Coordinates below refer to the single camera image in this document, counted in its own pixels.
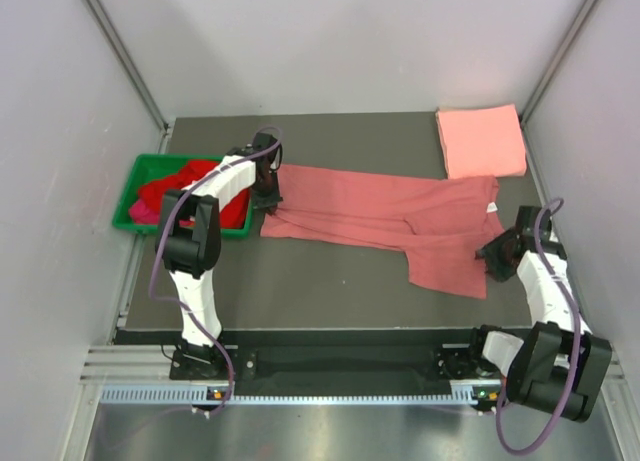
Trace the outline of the salmon pink t-shirt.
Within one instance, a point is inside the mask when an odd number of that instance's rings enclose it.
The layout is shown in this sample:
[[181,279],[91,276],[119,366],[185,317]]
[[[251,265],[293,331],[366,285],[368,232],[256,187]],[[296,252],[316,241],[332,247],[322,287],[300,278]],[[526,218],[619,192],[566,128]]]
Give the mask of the salmon pink t-shirt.
[[483,299],[476,252],[502,234],[493,176],[428,179],[286,165],[283,201],[260,234],[405,254],[410,283]]

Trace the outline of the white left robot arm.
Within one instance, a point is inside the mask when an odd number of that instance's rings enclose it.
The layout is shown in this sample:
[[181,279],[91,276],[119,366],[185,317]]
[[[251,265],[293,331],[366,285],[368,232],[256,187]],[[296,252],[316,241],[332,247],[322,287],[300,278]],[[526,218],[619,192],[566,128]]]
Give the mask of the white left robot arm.
[[260,131],[249,145],[232,149],[216,167],[163,196],[152,274],[161,267],[169,273],[183,318],[182,340],[196,349],[191,362],[205,377],[220,375],[227,363],[225,351],[214,345],[222,332],[213,287],[221,213],[243,192],[250,194],[251,208],[275,212],[282,202],[281,161],[281,141]]

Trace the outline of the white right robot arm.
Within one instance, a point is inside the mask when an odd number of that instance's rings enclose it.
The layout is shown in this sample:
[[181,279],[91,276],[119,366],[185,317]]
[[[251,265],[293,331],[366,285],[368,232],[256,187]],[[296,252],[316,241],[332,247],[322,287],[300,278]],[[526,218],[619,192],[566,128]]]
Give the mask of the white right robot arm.
[[521,206],[514,226],[476,252],[494,280],[519,279],[532,327],[523,336],[479,328],[466,361],[481,377],[499,370],[506,378],[508,402],[549,414],[562,404],[563,418],[584,422],[593,411],[612,347],[571,309],[567,254],[554,237],[552,213]]

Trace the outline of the red t-shirt in bin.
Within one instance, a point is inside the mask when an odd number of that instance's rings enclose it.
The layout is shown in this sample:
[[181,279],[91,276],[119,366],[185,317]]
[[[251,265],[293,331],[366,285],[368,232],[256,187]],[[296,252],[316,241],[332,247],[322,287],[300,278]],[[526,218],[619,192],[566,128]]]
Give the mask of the red t-shirt in bin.
[[[138,191],[138,199],[142,199],[155,212],[161,212],[162,198],[167,190],[182,190],[193,182],[200,180],[217,165],[218,161],[206,159],[189,159],[180,170],[171,171],[168,176],[154,178],[142,185]],[[241,191],[227,204],[220,213],[220,225],[223,229],[240,229],[245,224],[250,201],[248,189]]]

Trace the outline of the folded light pink t-shirt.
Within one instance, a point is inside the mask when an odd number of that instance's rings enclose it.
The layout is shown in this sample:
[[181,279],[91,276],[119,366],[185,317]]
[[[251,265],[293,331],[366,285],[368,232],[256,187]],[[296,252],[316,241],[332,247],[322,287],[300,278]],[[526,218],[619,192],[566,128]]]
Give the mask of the folded light pink t-shirt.
[[519,177],[526,174],[526,148],[513,104],[436,112],[447,177]]

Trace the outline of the green plastic bin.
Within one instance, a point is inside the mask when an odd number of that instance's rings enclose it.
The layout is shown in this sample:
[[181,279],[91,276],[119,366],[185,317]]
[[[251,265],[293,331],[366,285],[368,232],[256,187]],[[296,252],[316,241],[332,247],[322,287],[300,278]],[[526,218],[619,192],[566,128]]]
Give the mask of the green plastic bin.
[[[157,232],[157,225],[136,225],[132,222],[128,210],[138,199],[138,189],[152,181],[154,178],[168,176],[171,171],[180,170],[189,159],[206,159],[221,162],[220,156],[214,157],[194,157],[190,155],[168,155],[168,154],[143,154],[137,157],[132,167],[125,188],[120,197],[119,203],[113,216],[112,224],[115,228],[129,231],[141,235],[154,235]],[[250,201],[246,214],[245,224],[240,229],[223,229],[222,236],[225,238],[244,238],[249,234],[252,222],[252,208]]]

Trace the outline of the magenta t-shirt in bin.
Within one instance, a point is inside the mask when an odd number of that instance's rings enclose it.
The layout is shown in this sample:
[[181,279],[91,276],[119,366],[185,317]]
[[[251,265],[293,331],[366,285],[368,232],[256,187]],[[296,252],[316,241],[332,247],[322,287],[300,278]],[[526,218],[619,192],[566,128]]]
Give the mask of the magenta t-shirt in bin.
[[153,211],[142,199],[137,199],[128,210],[132,222],[136,225],[157,225],[159,214]]

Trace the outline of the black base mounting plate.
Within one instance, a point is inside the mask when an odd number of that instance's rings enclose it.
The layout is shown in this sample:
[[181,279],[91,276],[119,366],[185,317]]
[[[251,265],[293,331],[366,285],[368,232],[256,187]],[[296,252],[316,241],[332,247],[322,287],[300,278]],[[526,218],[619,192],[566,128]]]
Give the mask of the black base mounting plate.
[[189,348],[179,332],[120,330],[119,346],[174,348],[175,381],[234,382],[238,396],[445,395],[451,382],[491,384],[498,371],[471,348],[475,330],[226,330],[221,349]]

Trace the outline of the aluminium frame rail front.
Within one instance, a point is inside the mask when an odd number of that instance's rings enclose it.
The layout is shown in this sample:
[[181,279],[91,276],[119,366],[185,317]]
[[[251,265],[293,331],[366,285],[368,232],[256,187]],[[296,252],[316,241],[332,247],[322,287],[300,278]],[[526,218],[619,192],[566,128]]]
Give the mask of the aluminium frame rail front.
[[156,383],[169,379],[172,362],[159,346],[93,346],[80,380],[87,383]]

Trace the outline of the aluminium left corner post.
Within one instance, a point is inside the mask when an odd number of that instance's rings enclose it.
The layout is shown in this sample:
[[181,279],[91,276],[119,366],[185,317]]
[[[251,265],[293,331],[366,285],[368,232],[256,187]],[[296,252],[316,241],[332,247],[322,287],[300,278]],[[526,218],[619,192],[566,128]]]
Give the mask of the aluminium left corner post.
[[149,117],[162,133],[166,133],[169,129],[169,121],[162,114],[159,105],[151,94],[104,3],[102,0],[82,1],[122,68],[127,80],[142,102]]

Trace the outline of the aluminium corner post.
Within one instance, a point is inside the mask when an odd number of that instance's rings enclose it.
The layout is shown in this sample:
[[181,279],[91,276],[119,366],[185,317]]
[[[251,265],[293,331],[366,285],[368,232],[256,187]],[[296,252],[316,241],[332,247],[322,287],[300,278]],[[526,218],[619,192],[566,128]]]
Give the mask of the aluminium corner post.
[[169,121],[162,114],[159,105],[151,94],[104,3],[102,0],[82,1],[122,68],[127,80],[142,102],[149,117],[162,133],[166,133],[169,129]]
[[602,0],[583,0],[573,16],[568,28],[563,34],[560,43],[551,56],[549,63],[542,72],[532,94],[527,99],[524,108],[519,114],[520,126],[525,127],[536,108],[550,88],[554,78],[559,73],[563,63],[569,56],[573,46],[584,31],[593,13],[597,10]]

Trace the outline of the aluminium right corner post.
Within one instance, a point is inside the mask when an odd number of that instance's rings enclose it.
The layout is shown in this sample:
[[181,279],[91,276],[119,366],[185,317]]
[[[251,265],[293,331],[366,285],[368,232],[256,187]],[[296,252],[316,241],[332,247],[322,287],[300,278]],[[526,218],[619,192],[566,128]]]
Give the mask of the aluminium right corner post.
[[602,0],[583,0],[573,16],[568,28],[563,34],[560,43],[551,56],[549,63],[542,72],[532,94],[527,99],[524,108],[519,114],[520,126],[525,127],[536,108],[550,88],[554,78],[559,73],[563,63],[569,56],[573,46],[584,31],[593,13],[597,10]]

